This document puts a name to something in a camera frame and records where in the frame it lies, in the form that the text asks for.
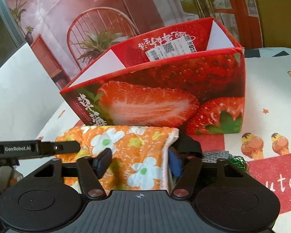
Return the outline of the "grey knitted cloth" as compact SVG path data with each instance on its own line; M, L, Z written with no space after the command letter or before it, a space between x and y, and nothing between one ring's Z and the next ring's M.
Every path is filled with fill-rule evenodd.
M203 153L202 161L204 163L216 163L218 159L229 159L231 154L228 151L210 151Z

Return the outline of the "green mesh net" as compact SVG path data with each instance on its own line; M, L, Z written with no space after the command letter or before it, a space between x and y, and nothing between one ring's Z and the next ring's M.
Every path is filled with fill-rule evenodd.
M248 164L242 156L230 156L228 161L245 173L248 173Z

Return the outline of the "white shipping label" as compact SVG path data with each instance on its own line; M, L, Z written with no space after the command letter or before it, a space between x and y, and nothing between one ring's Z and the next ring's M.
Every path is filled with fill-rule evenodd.
M191 36L185 35L146 51L146 56L149 61L157 61L196 52L197 49L194 46Z

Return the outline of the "red strawberry cardboard box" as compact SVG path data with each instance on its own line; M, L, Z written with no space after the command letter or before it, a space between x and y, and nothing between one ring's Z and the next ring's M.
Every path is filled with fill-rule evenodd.
M146 51L185 35L196 53L149 61ZM175 127L188 135L239 133L244 49L211 17L115 38L60 93L86 125Z

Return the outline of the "orange floral cloth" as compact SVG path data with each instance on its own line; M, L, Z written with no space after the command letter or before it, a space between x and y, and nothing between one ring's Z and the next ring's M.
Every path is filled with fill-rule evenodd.
M79 126L58 136L56 142L77 141L78 153L58 155L63 163L112 151L112 162L99 180L111 190L169 190L168 149L179 130L146 126Z

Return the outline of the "cartoon print tablecloth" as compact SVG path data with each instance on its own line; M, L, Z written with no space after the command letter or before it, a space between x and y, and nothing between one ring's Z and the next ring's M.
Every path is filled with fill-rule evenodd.
M246 58L246 94L238 134L200 135L202 151L228 151L242 156L249 173L274 192L281 210L275 232L291 232L291 50L262 48ZM53 142L71 128L84 126L63 100L47 102L48 115L38 121L25 112L19 138Z

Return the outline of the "printed room backdrop poster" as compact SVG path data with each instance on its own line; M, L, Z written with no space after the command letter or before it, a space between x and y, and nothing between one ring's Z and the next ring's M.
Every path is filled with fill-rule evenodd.
M63 88L115 35L215 17L248 49L263 45L256 0L5 0L19 32Z

